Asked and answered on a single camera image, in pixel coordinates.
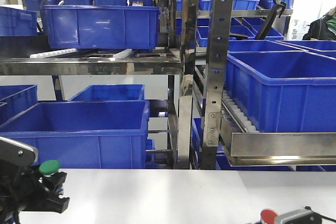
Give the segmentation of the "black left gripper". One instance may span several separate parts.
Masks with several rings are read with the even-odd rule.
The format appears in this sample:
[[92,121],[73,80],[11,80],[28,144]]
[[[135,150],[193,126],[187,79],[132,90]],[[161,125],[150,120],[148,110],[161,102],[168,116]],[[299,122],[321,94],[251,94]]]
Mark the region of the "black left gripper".
[[43,176],[34,165],[38,149],[1,137],[1,221],[19,221],[22,211],[63,213],[69,197],[61,197],[67,173]]

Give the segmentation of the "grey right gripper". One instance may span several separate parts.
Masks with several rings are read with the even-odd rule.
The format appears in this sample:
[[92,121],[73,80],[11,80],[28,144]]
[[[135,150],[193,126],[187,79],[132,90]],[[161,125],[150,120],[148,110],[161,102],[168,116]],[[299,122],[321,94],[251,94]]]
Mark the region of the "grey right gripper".
[[322,218],[312,210],[298,209],[278,215],[274,223],[322,223]]

